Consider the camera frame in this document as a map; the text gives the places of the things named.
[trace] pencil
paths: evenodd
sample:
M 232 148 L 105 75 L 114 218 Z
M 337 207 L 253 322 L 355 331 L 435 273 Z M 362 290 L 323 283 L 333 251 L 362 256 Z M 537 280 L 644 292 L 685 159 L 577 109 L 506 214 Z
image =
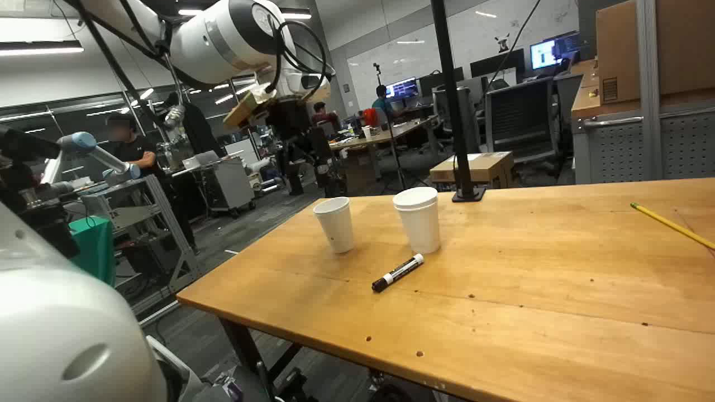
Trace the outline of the pencil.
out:
M 674 223 L 674 221 L 671 221 L 671 218 L 665 218 L 665 216 L 662 216 L 662 214 L 657 214 L 657 212 L 652 212 L 652 209 L 648 209 L 648 207 L 644 207 L 644 206 L 639 206 L 639 203 L 629 203 L 629 207 L 633 207 L 633 209 L 639 209 L 639 212 L 644 212 L 644 214 L 652 216 L 655 221 L 658 221 L 658 223 L 663 223 L 663 225 L 672 228 L 674 232 L 680 232 L 680 235 L 684 235 L 684 236 L 691 236 L 691 240 L 694 240 L 696 243 L 702 243 L 702 246 L 705 246 L 705 247 L 715 251 L 715 243 L 712 243 L 712 241 L 708 241 L 708 240 L 704 240 L 704 236 L 700 236 L 696 232 L 685 231 L 685 228 L 682 228 L 680 223 Z

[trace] ceiling light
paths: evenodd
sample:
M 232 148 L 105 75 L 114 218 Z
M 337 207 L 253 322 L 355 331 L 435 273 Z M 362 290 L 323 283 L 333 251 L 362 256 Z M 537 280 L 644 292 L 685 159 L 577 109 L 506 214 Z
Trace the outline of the ceiling light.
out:
M 29 111 L 29 113 L 0 117 L 0 122 L 7 122 L 7 121 L 24 121 L 24 119 L 36 119 L 36 117 L 50 117 L 50 111 Z
M 81 40 L 34 40 L 34 42 L 0 42 L 0 57 L 45 56 L 45 54 L 81 54 Z
M 417 44 L 424 44 L 424 42 L 427 40 L 423 40 L 423 37 L 420 40 L 398 40 L 399 47 L 417 47 Z
M 145 91 L 141 91 L 141 100 L 148 100 L 149 95 L 155 93 L 155 87 L 149 87 L 149 90 L 145 90 Z
M 253 84 L 237 90 L 235 93 L 220 95 L 214 100 L 214 104 L 227 102 L 232 95 L 250 91 Z
M 90 111 L 88 117 L 119 113 L 120 109 L 119 109 L 119 108 L 114 108 L 114 109 L 98 109 L 98 111 Z
M 24 130 L 24 133 L 41 133 L 41 132 L 45 132 L 45 127 Z
M 491 18 L 491 20 L 495 18 L 495 14 L 486 14 L 486 12 L 479 12 L 479 8 L 474 8 L 474 14 L 480 18 Z
M 199 15 L 204 8 L 179 8 L 179 15 L 188 15 L 188 18 L 191 18 L 191 15 Z
M 288 6 L 282 6 L 282 15 L 285 20 L 311 20 L 312 18 L 311 8 L 288 8 Z

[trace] monitor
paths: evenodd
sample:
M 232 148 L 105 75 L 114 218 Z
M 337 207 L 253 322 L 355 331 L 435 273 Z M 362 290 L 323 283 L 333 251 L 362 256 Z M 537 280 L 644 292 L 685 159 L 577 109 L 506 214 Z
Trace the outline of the monitor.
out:
M 503 70 L 517 70 L 517 79 L 521 79 L 521 73 L 524 71 L 522 49 L 482 57 L 472 63 L 470 68 L 472 68 L 472 79 L 486 75 Z
M 453 80 L 465 80 L 462 68 L 455 68 L 455 70 L 453 70 Z M 444 73 L 441 73 L 441 71 L 420 79 L 420 91 L 423 91 L 423 95 L 431 95 L 431 90 L 433 90 L 433 87 L 442 87 L 442 84 L 444 84 Z
M 408 100 L 408 98 L 417 98 L 417 95 L 420 95 L 420 87 L 417 87 L 417 80 L 414 80 L 414 79 L 386 84 L 386 98 Z
M 559 64 L 553 47 L 557 47 L 557 40 L 531 44 L 531 70 L 546 70 L 546 68 Z
M 531 44 L 531 70 L 559 68 L 566 61 L 577 61 L 580 54 L 580 40 L 577 31 L 548 37 Z

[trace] black pole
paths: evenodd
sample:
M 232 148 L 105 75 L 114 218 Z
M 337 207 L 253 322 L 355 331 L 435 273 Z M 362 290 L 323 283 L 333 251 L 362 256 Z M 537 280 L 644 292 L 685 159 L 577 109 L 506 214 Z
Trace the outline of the black pole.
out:
M 458 160 L 453 200 L 479 200 L 480 194 L 474 193 L 472 175 L 470 175 L 462 111 L 460 111 L 460 102 L 455 98 L 455 79 L 453 79 L 453 61 L 451 61 L 451 42 L 450 42 L 444 0 L 431 0 L 431 14 L 433 14 L 433 26 L 438 33 L 441 61 L 442 61 L 446 108 L 450 108 L 450 121 L 451 121 L 451 132 L 453 132 L 453 154 Z

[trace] desk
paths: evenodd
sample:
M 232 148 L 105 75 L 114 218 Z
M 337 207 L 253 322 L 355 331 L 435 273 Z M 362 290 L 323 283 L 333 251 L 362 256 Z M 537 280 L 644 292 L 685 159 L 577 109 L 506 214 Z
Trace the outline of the desk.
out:
M 441 194 L 442 247 L 408 252 L 390 197 L 351 198 L 355 251 L 311 207 L 179 300 L 378 370 L 479 399 L 715 399 L 715 178 Z
M 433 184 L 453 184 L 453 162 L 455 156 L 450 156 L 429 170 L 429 181 Z M 494 184 L 500 188 L 512 185 L 512 151 L 491 151 L 491 154 L 470 154 L 470 175 L 474 184 Z

